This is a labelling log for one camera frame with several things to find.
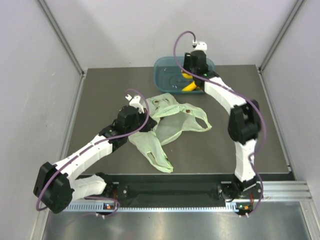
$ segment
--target white panel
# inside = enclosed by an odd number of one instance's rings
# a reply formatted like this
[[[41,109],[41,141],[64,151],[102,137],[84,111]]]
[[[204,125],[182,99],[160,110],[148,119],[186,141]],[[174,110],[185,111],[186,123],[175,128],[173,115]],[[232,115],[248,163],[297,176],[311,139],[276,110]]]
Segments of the white panel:
[[[320,211],[320,1],[305,1],[264,72],[299,178]]]
[[[80,76],[35,0],[0,8],[0,239],[28,239],[40,166],[56,162]]]
[[[48,0],[81,66],[153,66],[192,30],[218,65],[260,65],[296,0]],[[179,55],[191,50],[181,40]]]

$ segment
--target blue plastic bin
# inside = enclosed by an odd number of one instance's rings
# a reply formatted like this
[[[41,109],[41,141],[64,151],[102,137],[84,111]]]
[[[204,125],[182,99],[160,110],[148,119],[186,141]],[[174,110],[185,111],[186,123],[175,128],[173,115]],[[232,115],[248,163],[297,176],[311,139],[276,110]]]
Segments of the blue plastic bin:
[[[184,65],[184,57],[177,57],[179,63]],[[215,70],[215,65],[210,59],[206,59],[210,71]],[[203,94],[202,90],[182,91],[182,89],[192,83],[192,79],[182,76],[181,70],[176,64],[173,56],[165,56],[158,59],[154,64],[153,81],[155,86],[164,93],[170,94]]]

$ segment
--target purple cable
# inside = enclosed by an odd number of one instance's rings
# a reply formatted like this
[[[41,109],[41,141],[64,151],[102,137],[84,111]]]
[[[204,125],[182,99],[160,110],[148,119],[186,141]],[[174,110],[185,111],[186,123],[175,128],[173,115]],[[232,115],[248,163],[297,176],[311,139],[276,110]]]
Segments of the purple cable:
[[[85,197],[85,199],[88,199],[88,200],[110,200],[110,201],[113,201],[115,204],[116,204],[116,209],[111,212],[110,214],[108,215],[104,215],[105,218],[108,218],[108,217],[111,217],[113,216],[114,214],[116,214],[116,212],[120,209],[120,202],[116,199],[113,199],[113,198],[109,198],[109,197],[98,197],[98,196],[88,196],[88,197]],[[73,224],[75,221],[78,221],[79,219],[82,219],[83,217],[85,216],[89,216],[89,215],[96,215],[96,214],[99,214],[99,213],[95,213],[95,212],[86,212],[80,216],[77,216],[75,219],[73,219],[72,221],[68,222],[68,224],[66,224],[62,229],[60,229],[60,231],[54,231],[53,230],[53,226],[52,226],[52,217],[50,218],[50,223],[49,223],[49,230],[50,232],[55,235],[55,236],[58,236],[62,233],[62,231],[64,231],[66,228],[68,228],[71,224]]]
[[[234,94],[234,95],[236,95],[236,96],[238,96],[238,97],[240,97],[240,98],[243,98],[247,103],[249,103],[249,104],[253,107],[253,109],[256,111],[256,113],[258,114],[258,116],[259,116],[259,118],[260,118],[260,120],[261,120],[261,125],[262,125],[262,130],[263,130],[263,140],[262,140],[262,143],[261,143],[261,145],[260,145],[259,147],[257,147],[257,149],[256,149],[253,153],[251,153],[251,154],[248,156],[248,161],[250,162],[251,167],[252,167],[255,175],[258,177],[258,179],[259,179],[259,181],[260,181],[260,185],[261,185],[261,193],[260,193],[260,196],[259,196],[259,200],[258,200],[257,204],[255,205],[255,208],[252,210],[252,212],[251,212],[250,214],[248,214],[248,215],[251,215],[251,214],[253,214],[253,213],[256,211],[256,209],[257,209],[258,206],[260,205],[261,200],[262,200],[262,198],[263,198],[263,196],[264,196],[264,185],[263,185],[263,182],[262,182],[262,178],[261,178],[261,176],[259,175],[259,173],[257,172],[255,166],[253,165],[252,160],[251,160],[251,157],[252,157],[254,154],[258,153],[258,152],[263,148],[263,146],[266,144],[266,141],[267,141],[267,126],[266,126],[266,122],[265,122],[264,117],[262,116],[261,112],[260,112],[259,109],[256,107],[256,105],[254,105],[254,103],[253,103],[249,98],[247,98],[246,96],[244,96],[244,95],[242,95],[242,94],[240,94],[240,93],[238,93],[238,92],[235,92],[235,91],[233,91],[233,90],[231,90],[231,89],[229,89],[229,88],[227,88],[227,87],[225,87],[225,86],[223,86],[223,85],[221,85],[221,84],[219,84],[219,83],[217,83],[217,82],[213,82],[213,81],[210,81],[209,79],[204,78],[204,77],[202,77],[202,76],[195,75],[195,74],[193,74],[193,73],[185,70],[185,69],[180,65],[180,63],[178,62],[178,59],[177,59],[177,55],[176,55],[176,48],[177,48],[177,45],[178,45],[178,42],[179,42],[180,38],[181,38],[183,35],[185,35],[185,34],[192,34],[194,41],[196,41],[196,35],[195,35],[195,33],[192,32],[192,31],[184,31],[184,32],[181,33],[181,34],[178,36],[178,38],[176,39],[176,41],[175,41],[175,43],[174,43],[174,47],[173,47],[173,56],[174,56],[174,60],[175,60],[176,64],[179,66],[179,68],[180,68],[182,71],[184,71],[185,73],[187,73],[187,74],[189,74],[189,75],[191,75],[191,76],[193,76],[193,77],[195,77],[195,78],[197,78],[197,79],[199,79],[199,80],[212,83],[212,84],[214,84],[214,85],[216,85],[216,86],[218,86],[218,87],[220,87],[220,88],[223,88],[224,90],[227,90],[228,92],[230,92],[230,93],[232,93],[232,94]]]
[[[126,134],[122,134],[122,135],[118,135],[118,136],[111,136],[111,137],[108,137],[106,139],[103,139],[103,140],[100,140],[100,141],[97,141],[94,143],[94,145],[98,145],[100,143],[103,143],[105,141],[109,141],[109,140],[113,140],[113,139],[120,139],[120,138],[124,138],[124,137],[128,137],[132,134],[135,134],[137,132],[139,132],[148,122],[148,119],[149,119],[149,106],[148,106],[148,103],[147,103],[147,100],[146,98],[140,93],[138,92],[137,90],[135,89],[128,89],[127,91],[125,91],[125,94],[128,94],[128,92],[135,92],[136,94],[140,95],[140,97],[143,99],[144,103],[145,103],[145,106],[146,106],[146,118],[143,122],[143,124],[136,130],[132,131],[132,132],[129,132],[129,133],[126,133]],[[84,154],[86,151],[88,151],[91,147],[88,147],[86,148],[85,150],[83,150],[80,155]],[[56,171],[52,177],[50,177],[50,179],[48,180],[48,182],[44,185],[42,191],[40,192],[40,195],[36,201],[36,205],[35,205],[35,209],[37,211],[43,211],[45,209],[47,209],[48,207],[43,207],[43,208],[40,208],[40,202],[41,202],[41,199],[43,198],[44,194],[45,194],[45,191],[48,189],[49,185],[52,183],[52,181],[56,178],[56,176],[63,170],[65,169],[69,164],[71,164],[74,160],[76,160],[79,156],[74,156],[73,158],[71,158],[68,162],[66,162],[58,171]]]

